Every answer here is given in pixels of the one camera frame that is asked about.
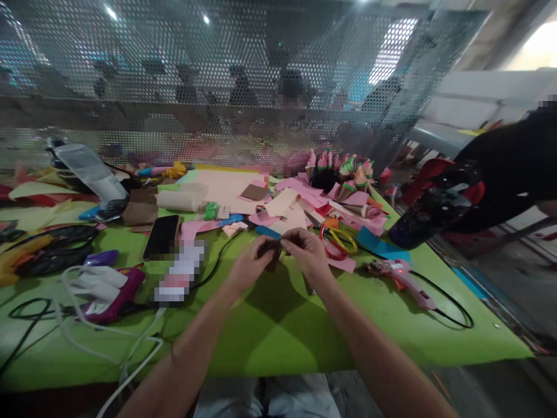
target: perforated metal sheet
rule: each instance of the perforated metal sheet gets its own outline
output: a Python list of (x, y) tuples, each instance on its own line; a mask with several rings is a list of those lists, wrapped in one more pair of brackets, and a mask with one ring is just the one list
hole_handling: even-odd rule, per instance
[(485, 17), (323, 0), (0, 2), (12, 97), (0, 161), (47, 164), (36, 128), (56, 124), (113, 163), (290, 174), (329, 146), (381, 172)]

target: table surface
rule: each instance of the table surface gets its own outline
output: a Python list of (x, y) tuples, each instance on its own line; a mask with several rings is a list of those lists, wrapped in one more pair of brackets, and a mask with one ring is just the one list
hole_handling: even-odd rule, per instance
[[(374, 197), (383, 201), (378, 195)], [(398, 218), (392, 212), (387, 228)], [(160, 210), (160, 216), (171, 213)], [(181, 215), (185, 215), (186, 220), (193, 217), (191, 214)], [(154, 361), (168, 351), (171, 341), (193, 320), (223, 282), (237, 254), (255, 236), (253, 231), (241, 233), (224, 251), (213, 279), (195, 291), (184, 306), (166, 311), (153, 329), (153, 333), (160, 332), (167, 341)], [(208, 272), (226, 242), (226, 235), (217, 230), (199, 234), (198, 238), (210, 243), (205, 269)], [(145, 235), (132, 233), (128, 228), (108, 228), (101, 231), (96, 239), (95, 251), (118, 249), (120, 256), (116, 267), (134, 266), (142, 261), (146, 242)], [(528, 347), (472, 294), (426, 244), (411, 251), (413, 269), (458, 300), (473, 317), (476, 323), (473, 329), (461, 329), (435, 313), (419, 311), (411, 297), (396, 291), (392, 281), (369, 277), (363, 272), (360, 267), (372, 261), (372, 255), (360, 250), (356, 259), (354, 274), (332, 268), (333, 274), (362, 311), (389, 334), (418, 366), (461, 366), (533, 356)], [(167, 266), (168, 263), (163, 262), (151, 262), (147, 266), (149, 274), (138, 299), (145, 298), (158, 280), (157, 273)], [(9, 356), (30, 324), (29, 321), (9, 319), (8, 312), (29, 299), (49, 297), (52, 291), (63, 301), (67, 298), (63, 290), (52, 286), (57, 277), (25, 279), (15, 286), (0, 289), (0, 362)], [(440, 309), (455, 319), (465, 320), (443, 294), (418, 278), (416, 280)], [(130, 315), (115, 326), (140, 334), (153, 320), (153, 313), (146, 311)], [(124, 359), (135, 342), (106, 331), (93, 331), (70, 318), (66, 319), (66, 326), (81, 344), (115, 359)], [(144, 342), (134, 362), (138, 364), (151, 348), (152, 343)], [(215, 348), (209, 373), (214, 376), (273, 376), (353, 367), (349, 351), (323, 303), (318, 296), (308, 295), (296, 261), (283, 254), (275, 273), (264, 272), (254, 287), (234, 305)], [(36, 325), (6, 371), (2, 383), (7, 391), (31, 391), (116, 381), (118, 378), (115, 366), (70, 345), (52, 319)]]

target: smartphone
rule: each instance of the smartphone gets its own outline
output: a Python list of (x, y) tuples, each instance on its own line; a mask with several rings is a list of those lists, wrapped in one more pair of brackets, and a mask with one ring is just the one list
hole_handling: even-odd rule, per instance
[(176, 246), (176, 234), (178, 233), (179, 224), (179, 215), (157, 218), (153, 223), (151, 235), (143, 253), (145, 261), (154, 260), (155, 258), (161, 260), (164, 254), (173, 253)]

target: black water bottle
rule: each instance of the black water bottle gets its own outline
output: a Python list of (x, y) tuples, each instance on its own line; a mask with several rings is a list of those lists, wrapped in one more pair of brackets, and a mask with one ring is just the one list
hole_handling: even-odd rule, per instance
[(424, 190), (389, 230), (389, 238), (399, 247), (412, 250), (462, 218), (471, 207), (472, 203), (461, 194)]

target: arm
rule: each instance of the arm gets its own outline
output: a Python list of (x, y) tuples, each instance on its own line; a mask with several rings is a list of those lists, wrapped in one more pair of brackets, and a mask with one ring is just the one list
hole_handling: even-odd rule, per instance
[(356, 367), (385, 416), (456, 417), (408, 356), (350, 300), (332, 275), (321, 241), (296, 229), (281, 239), (346, 340)]
[(238, 256), (224, 284), (174, 342), (170, 353), (153, 367), (124, 405), (119, 418), (185, 417), (205, 380), (232, 305), (273, 259), (272, 251), (258, 257), (258, 250), (269, 241), (272, 239), (261, 236)]

